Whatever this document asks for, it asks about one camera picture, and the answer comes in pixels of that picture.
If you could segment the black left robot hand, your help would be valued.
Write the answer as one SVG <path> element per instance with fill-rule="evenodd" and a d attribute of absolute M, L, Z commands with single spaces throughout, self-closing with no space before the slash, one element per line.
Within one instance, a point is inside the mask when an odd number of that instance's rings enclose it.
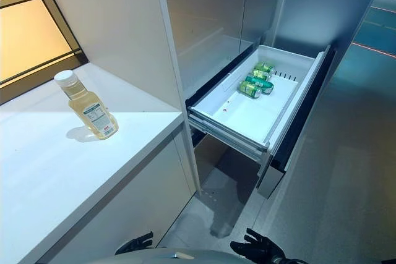
<path fill-rule="evenodd" d="M 137 250 L 150 249 L 153 244 L 153 231 L 146 233 L 142 236 L 131 239 L 123 244 L 116 252 L 115 255 L 122 253 L 134 252 Z"/>

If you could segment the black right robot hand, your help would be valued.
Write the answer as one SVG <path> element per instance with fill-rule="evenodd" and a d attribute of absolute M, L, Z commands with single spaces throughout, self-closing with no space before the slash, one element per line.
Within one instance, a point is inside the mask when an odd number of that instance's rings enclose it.
<path fill-rule="evenodd" d="M 246 229 L 244 240 L 245 243 L 231 241 L 230 247 L 254 263 L 282 263 L 286 259 L 284 251 L 276 243 L 251 228 Z"/>

